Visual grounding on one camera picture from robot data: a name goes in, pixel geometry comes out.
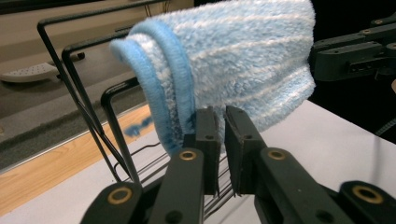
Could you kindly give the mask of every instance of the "blue towel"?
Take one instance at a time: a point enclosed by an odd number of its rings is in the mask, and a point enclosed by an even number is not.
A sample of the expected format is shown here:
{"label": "blue towel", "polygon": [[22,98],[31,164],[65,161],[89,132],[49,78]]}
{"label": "blue towel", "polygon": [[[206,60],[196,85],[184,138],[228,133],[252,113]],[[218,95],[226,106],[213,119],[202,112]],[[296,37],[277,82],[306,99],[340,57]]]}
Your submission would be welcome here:
{"label": "blue towel", "polygon": [[309,0],[224,1],[142,21],[110,48],[135,72],[172,154],[194,133],[199,108],[221,118],[237,106],[261,132],[312,94],[314,17]]}

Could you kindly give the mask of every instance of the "gray floor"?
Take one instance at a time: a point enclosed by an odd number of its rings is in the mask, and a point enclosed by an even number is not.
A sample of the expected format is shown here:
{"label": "gray floor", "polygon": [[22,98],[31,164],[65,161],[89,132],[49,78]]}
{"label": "gray floor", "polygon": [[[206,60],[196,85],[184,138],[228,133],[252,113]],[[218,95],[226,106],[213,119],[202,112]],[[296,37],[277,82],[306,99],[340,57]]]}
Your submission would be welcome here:
{"label": "gray floor", "polygon": [[[99,104],[105,89],[133,77],[130,69],[117,62],[107,45],[85,51],[76,62],[82,83],[101,121]],[[145,102],[136,88],[114,99],[117,112]],[[0,171],[5,171],[87,131],[64,83],[57,77],[31,83],[0,84]]]}

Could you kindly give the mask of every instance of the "black wire rack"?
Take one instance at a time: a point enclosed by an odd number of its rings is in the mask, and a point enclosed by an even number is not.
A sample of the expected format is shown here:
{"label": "black wire rack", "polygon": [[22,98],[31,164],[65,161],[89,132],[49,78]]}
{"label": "black wire rack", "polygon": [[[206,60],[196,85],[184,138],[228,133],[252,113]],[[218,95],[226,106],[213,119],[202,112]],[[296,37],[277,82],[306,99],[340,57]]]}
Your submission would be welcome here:
{"label": "black wire rack", "polygon": [[[105,111],[106,118],[108,124],[110,126],[110,130],[113,133],[116,143],[119,147],[117,149],[115,144],[110,141],[107,137],[101,121],[98,118],[97,113],[95,112],[91,99],[88,93],[85,90],[85,87],[80,79],[78,74],[78,70],[74,65],[73,55],[79,54],[85,49],[89,49],[95,46],[99,46],[105,44],[116,38],[123,38],[128,35],[130,27],[124,27],[121,29],[115,29],[115,32],[112,34],[87,39],[75,44],[71,44],[69,46],[64,47],[62,52],[62,59],[58,56],[55,47],[53,46],[49,35],[47,34],[46,27],[49,25],[54,25],[57,23],[74,21],[78,19],[83,19],[92,16],[98,16],[106,13],[121,11],[128,8],[133,7],[144,7],[147,13],[147,16],[151,16],[151,11],[149,9],[149,5],[163,3],[163,9],[169,8],[169,1],[165,0],[144,0],[144,1],[136,1],[127,5],[119,6],[119,7],[110,7],[99,10],[87,11],[83,13],[77,13],[72,15],[66,15],[62,17],[44,19],[40,21],[37,25],[37,31],[39,32],[48,52],[53,60],[55,66],[57,67],[60,78],[64,82],[66,88],[68,89],[70,95],[72,96],[78,111],[84,118],[88,129],[94,139],[96,145],[98,146],[103,158],[105,159],[106,165],[108,166],[111,174],[113,174],[114,178],[118,181],[127,181],[131,180],[132,182],[138,184],[142,187],[142,184],[149,180],[150,177],[158,174],[160,171],[164,171],[167,165],[167,161],[169,160],[166,153],[163,153],[159,158],[152,161],[150,164],[146,164],[140,170],[136,170],[134,165],[134,161],[132,157],[147,147],[156,147],[159,144],[146,145],[135,150],[132,154],[125,142],[125,139],[122,134],[122,129],[120,127],[117,114],[113,108],[112,100],[133,88],[139,86],[139,82],[136,77],[125,80],[117,85],[114,85],[107,90],[104,91],[101,97],[101,106]],[[115,160],[117,161],[115,164],[112,164],[110,158],[106,154],[106,149],[108,149]],[[140,179],[139,174],[142,171],[148,169],[148,167],[152,167],[153,163],[160,163],[156,170],[149,174],[144,179]],[[119,172],[117,171],[117,167],[120,167],[123,172],[128,175],[127,179],[121,179]],[[228,200],[230,200],[234,194],[231,188],[227,160],[225,156],[223,156],[220,160],[220,169],[219,169],[219,183],[220,183],[220,192],[216,196],[205,196],[205,219],[219,210]]]}
{"label": "black wire rack", "polygon": [[166,2],[166,1],[164,0],[136,1],[122,6],[108,7],[108,8],[97,9],[92,11],[86,11],[82,13],[65,15],[61,17],[44,19],[42,21],[39,21],[37,25],[37,31],[39,32],[41,39],[43,40],[49,52],[51,59],[53,60],[55,66],[57,67],[62,81],[64,82],[67,90],[72,96],[73,101],[75,102],[80,114],[87,123],[88,129],[96,145],[99,147],[99,150],[103,155],[108,168],[110,169],[111,173],[114,175],[115,179],[119,182],[121,181],[120,176],[113,168],[113,165],[111,164],[109,157],[105,152],[105,148],[107,148],[111,152],[111,154],[114,156],[114,158],[120,164],[122,169],[126,172],[126,174],[131,178],[133,182],[139,184],[140,180],[137,171],[134,167],[134,162],[132,161],[131,156],[129,155],[127,144],[122,136],[122,131],[120,129],[120,125],[118,123],[117,116],[114,112],[111,102],[114,96],[124,91],[127,91],[131,88],[137,87],[139,83],[136,78],[126,80],[118,85],[110,87],[108,90],[104,92],[101,98],[101,104],[103,109],[105,110],[111,132],[113,132],[116,138],[116,142],[120,148],[120,152],[118,152],[114,144],[108,139],[107,135],[105,134],[102,124],[98,118],[98,115],[93,109],[93,105],[90,100],[90,97],[88,96],[85,87],[81,82],[81,79],[78,75],[78,71],[74,66],[71,56],[75,52],[81,52],[84,49],[88,49],[94,46],[104,44],[115,38],[122,38],[128,34],[129,29],[125,28],[122,30],[115,31],[113,34],[84,40],[79,43],[66,46],[62,52],[62,59],[60,59],[46,31],[46,27],[57,23],[75,21],[83,18],[98,16],[111,12],[117,12],[134,7],[144,7],[147,12],[147,15],[150,16],[151,12],[149,10],[149,6],[161,2]]}

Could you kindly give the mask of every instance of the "wooden plank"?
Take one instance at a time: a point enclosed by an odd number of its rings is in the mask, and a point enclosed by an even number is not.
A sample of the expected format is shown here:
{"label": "wooden plank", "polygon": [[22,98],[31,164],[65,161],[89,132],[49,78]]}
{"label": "wooden plank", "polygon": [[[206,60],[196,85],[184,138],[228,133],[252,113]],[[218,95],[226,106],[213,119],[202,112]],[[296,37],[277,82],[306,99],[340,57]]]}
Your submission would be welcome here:
{"label": "wooden plank", "polygon": [[[149,107],[142,106],[124,116],[120,126],[124,129],[131,124],[140,123],[150,115]],[[149,125],[142,135],[151,132]],[[115,142],[107,125],[104,129],[108,138]],[[125,136],[127,143],[136,137]],[[29,202],[38,195],[55,187],[72,175],[101,160],[103,157],[90,133],[69,141],[25,164],[0,175],[0,216]]]}

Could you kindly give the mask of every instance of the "white surface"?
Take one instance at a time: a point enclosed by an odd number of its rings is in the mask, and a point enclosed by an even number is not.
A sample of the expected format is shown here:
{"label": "white surface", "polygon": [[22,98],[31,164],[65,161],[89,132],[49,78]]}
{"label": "white surface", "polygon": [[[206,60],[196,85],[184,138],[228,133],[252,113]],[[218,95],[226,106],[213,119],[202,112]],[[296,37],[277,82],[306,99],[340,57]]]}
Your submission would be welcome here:
{"label": "white surface", "polygon": [[[361,180],[396,196],[396,146],[310,102],[262,136],[269,147],[290,151],[322,185],[338,190],[344,181]],[[150,133],[134,142],[133,148],[155,141],[155,133]],[[0,223],[79,223],[97,194],[113,182],[105,163],[99,161],[1,217]],[[260,221],[253,197],[243,197],[231,199],[206,223]]]}

